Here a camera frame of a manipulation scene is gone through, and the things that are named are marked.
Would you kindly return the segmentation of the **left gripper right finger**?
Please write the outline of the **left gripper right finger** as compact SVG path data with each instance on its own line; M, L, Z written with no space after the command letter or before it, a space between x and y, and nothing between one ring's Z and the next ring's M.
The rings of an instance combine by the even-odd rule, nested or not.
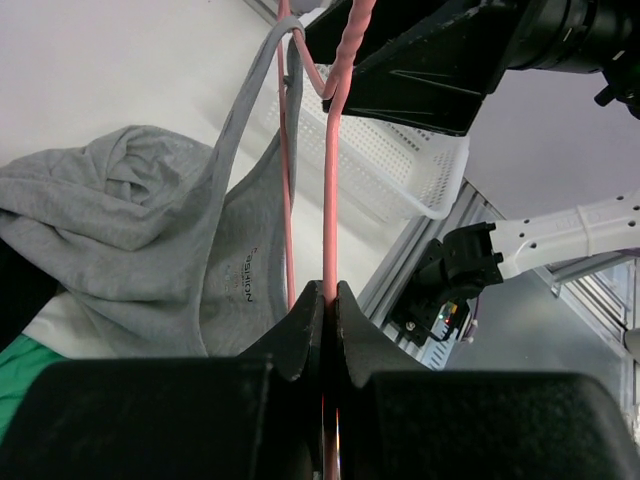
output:
M338 283L337 293L338 340L351 385L363 388L377 373L428 371L364 315L346 281Z

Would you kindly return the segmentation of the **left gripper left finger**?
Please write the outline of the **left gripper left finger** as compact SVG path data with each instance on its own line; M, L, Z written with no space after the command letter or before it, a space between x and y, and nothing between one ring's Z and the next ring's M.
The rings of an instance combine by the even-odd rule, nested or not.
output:
M320 371L324 320L322 282L307 283L292 309L268 332L242 352L239 359L268 359L287 382Z

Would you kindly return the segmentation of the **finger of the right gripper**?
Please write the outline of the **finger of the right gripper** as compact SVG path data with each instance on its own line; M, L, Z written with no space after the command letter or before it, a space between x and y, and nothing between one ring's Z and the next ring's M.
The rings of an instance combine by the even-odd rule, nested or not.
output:
M357 65L344 113L466 135L507 69L516 9L438 9Z
M306 46L316 64L332 64L336 58L343 31L347 25L352 1L336 1L306 27ZM380 48L374 7L355 63L359 64Z

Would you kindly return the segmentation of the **pink hanger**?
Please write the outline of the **pink hanger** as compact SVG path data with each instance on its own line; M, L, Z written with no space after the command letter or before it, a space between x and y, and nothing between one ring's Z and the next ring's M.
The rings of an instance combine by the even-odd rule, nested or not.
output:
M322 100L331 100L325 135L324 204L323 204L323 269L322 286L324 315L321 339L321 399L322 399L322 479L339 479L338 407L333 375L337 372L337 254L338 254L338 165L341 114L349 95L354 60L371 21L376 1L352 1L348 20L336 49L336 57L328 78L318 73L303 38L302 27L292 32L295 50L303 63L316 93ZM278 95L280 108L280 142L282 158L282 190L284 204L285 261L287 301L294 303L295 276L291 229L291 185L289 134L286 127L287 100L285 94L285 59L281 41L277 46Z

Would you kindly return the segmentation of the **grey tank top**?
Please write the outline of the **grey tank top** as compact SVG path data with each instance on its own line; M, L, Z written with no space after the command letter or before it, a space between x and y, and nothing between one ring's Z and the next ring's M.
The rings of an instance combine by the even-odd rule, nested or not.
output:
M152 357L233 356L287 312L281 145L237 183L236 152L280 39L258 50L217 143L128 126L1 170L1 237L71 293L129 302Z

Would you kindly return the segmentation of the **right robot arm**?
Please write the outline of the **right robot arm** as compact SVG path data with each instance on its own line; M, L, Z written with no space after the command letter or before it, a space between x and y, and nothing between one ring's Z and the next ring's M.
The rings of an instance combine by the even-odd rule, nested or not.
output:
M635 1L376 1L354 36L349 116L462 137L508 70L600 73L596 103L639 110ZM469 301L537 267L639 245L639 196L519 221L482 222L428 243L388 320L423 345L461 338Z

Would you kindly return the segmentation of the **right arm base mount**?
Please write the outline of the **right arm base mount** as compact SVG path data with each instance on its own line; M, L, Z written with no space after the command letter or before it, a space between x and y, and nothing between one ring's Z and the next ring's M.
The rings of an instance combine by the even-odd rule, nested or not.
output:
M431 240L386 315L419 347L429 339L442 343L463 335L469 301L479 295L479 287L450 275L447 268L455 259L453 241Z

